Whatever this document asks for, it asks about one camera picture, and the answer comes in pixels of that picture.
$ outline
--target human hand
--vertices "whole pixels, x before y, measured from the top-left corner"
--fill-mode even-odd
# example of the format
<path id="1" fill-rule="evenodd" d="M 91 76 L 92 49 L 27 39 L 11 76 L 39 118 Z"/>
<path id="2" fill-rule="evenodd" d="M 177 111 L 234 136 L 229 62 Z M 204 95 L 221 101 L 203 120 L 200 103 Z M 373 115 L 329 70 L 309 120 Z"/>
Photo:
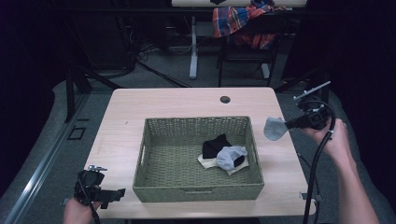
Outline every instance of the human hand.
<path id="1" fill-rule="evenodd" d="M 96 210 L 102 203 L 92 203 Z M 67 202 L 64 208 L 64 224 L 89 224 L 92 220 L 92 211 L 89 206 L 80 203 L 75 197 Z"/>
<path id="2" fill-rule="evenodd" d="M 311 136 L 319 144 L 329 131 L 329 128 L 330 121 L 328 120 L 327 126 L 322 130 L 306 128 L 302 129 L 302 131 Z M 350 163 L 353 161 L 347 136 L 347 125 L 341 119 L 336 119 L 332 138 L 325 145 L 324 152 L 337 164 L 345 164 L 346 162 Z"/>

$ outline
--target black cable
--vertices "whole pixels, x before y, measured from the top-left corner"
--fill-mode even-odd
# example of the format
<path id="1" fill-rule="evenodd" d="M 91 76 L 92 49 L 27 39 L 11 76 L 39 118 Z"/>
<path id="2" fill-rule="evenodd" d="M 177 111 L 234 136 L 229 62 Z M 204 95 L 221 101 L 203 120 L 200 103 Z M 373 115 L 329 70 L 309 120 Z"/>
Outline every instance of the black cable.
<path id="1" fill-rule="evenodd" d="M 143 64 L 141 62 L 137 62 L 137 64 L 140 65 L 142 68 L 146 69 L 147 71 L 150 71 L 151 73 L 153 73 L 153 74 L 155 74 L 155 75 L 157 75 L 159 77 L 162 77 L 167 82 L 169 82 L 170 84 L 174 85 L 175 87 L 181 87 L 181 88 L 189 88 L 190 87 L 190 85 L 188 85 L 188 84 L 186 84 L 186 83 L 184 83 L 182 81 L 179 81 L 179 80 L 177 80 L 177 79 L 175 79 L 173 77 L 169 77 L 168 75 L 162 74 L 162 73 L 160 73 L 160 72 L 148 67 L 147 65 L 145 65 L 145 64 Z"/>
<path id="2" fill-rule="evenodd" d="M 329 108 L 329 110 L 331 111 L 331 123 L 330 123 L 330 128 L 329 131 L 324 135 L 322 141 L 320 142 L 317 152 L 315 153 L 315 157 L 312 160 L 312 167 L 311 167 L 311 173 L 309 176 L 309 182 L 308 182 L 308 192 L 306 194 L 306 201 L 305 201 L 305 211 L 304 211 L 304 220 L 303 220 L 303 224 L 307 224 L 308 223 L 308 218 L 309 218 L 309 208 L 311 206 L 311 199 L 312 199 L 312 192 L 313 192 L 313 188 L 314 188 L 314 179 L 315 179 L 315 171 L 317 170 L 317 165 L 318 165 L 318 159 L 320 157 L 321 152 L 323 151 L 324 146 L 326 146 L 327 142 L 329 141 L 329 139 L 332 136 L 332 131 L 334 130 L 334 126 L 335 126 L 335 113 L 332 110 L 332 108 L 321 101 L 308 101 L 306 102 L 306 104 L 310 104 L 310 103 L 320 103 L 321 105 L 327 106 Z"/>
<path id="3" fill-rule="evenodd" d="M 311 164 L 309 164 L 309 162 L 303 157 L 303 155 L 301 155 L 299 152 L 297 152 L 297 156 L 299 158 L 301 158 L 303 160 L 303 162 L 305 162 L 306 166 L 309 169 L 311 169 Z M 320 195 L 319 183 L 318 183 L 318 179 L 316 176 L 315 176 L 315 185 L 317 186 L 317 195 Z M 317 205 L 317 212 L 315 213 L 314 224 L 318 223 L 318 217 L 319 217 L 319 211 L 320 211 L 320 201 L 316 200 L 316 205 Z"/>
<path id="4" fill-rule="evenodd" d="M 90 195 L 87 194 L 87 192 L 85 192 L 85 189 L 84 189 L 84 186 L 82 185 L 80 176 L 78 176 L 78 183 L 79 183 L 79 185 L 81 187 L 81 191 L 84 193 L 84 196 L 85 196 L 85 198 L 88 201 L 88 205 L 91 208 L 93 221 L 95 222 L 95 224 L 101 224 L 100 223 L 100 219 L 99 219 L 99 215 L 96 212 L 96 210 L 93 208 L 93 205 L 92 205 L 92 202 L 91 202 L 91 197 L 90 197 Z"/>
<path id="5" fill-rule="evenodd" d="M 119 71 L 119 72 L 116 73 L 116 74 L 111 74 L 111 75 L 103 75 L 103 74 L 100 74 L 100 76 L 101 76 L 101 77 L 105 77 L 105 78 L 107 78 L 107 79 L 112 79 L 112 78 L 116 78 L 116 77 L 125 77 L 126 75 L 130 74 L 132 71 L 133 71 L 132 68 L 125 68 L 125 69 Z"/>

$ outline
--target wicker basket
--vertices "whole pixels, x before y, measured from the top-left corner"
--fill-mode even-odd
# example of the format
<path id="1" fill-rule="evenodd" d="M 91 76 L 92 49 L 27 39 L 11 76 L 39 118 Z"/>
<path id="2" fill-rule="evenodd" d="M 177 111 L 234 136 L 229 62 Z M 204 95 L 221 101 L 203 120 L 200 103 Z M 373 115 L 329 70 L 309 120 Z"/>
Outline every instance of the wicker basket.
<path id="1" fill-rule="evenodd" d="M 247 149 L 249 167 L 232 175 L 197 160 L 223 133 Z M 146 119 L 133 185 L 141 202 L 255 200 L 263 186 L 249 117 Z"/>

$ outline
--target red plaid shirt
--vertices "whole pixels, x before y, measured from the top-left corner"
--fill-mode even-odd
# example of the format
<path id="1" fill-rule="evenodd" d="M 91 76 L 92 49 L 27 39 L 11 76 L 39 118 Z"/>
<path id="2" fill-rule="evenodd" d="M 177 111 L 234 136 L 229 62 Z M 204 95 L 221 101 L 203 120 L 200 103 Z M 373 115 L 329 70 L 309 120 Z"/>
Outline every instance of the red plaid shirt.
<path id="1" fill-rule="evenodd" d="M 271 0 L 266 3 L 263 1 L 257 3 L 251 0 L 248 7 L 217 7 L 213 10 L 214 36 L 222 37 L 231 35 L 246 25 L 248 20 L 273 10 L 274 2 Z M 254 48 L 260 46 L 260 49 L 265 49 L 275 37 L 275 34 L 247 35 L 237 33 L 229 38 L 229 42 L 236 46 L 248 45 Z"/>

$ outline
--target black cloth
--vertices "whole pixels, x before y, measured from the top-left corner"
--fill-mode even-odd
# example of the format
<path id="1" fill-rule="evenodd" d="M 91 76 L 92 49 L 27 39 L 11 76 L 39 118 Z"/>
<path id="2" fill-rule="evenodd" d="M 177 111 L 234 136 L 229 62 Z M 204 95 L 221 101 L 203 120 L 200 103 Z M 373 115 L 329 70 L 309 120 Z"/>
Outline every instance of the black cloth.
<path id="1" fill-rule="evenodd" d="M 224 147 L 231 147 L 232 145 L 227 141 L 227 136 L 224 134 L 219 135 L 217 138 L 213 140 L 205 141 L 202 146 L 202 154 L 204 159 L 213 159 L 218 156 L 218 153 Z M 233 161 L 233 166 L 237 167 L 238 165 L 244 162 L 245 157 L 238 157 L 235 161 Z"/>

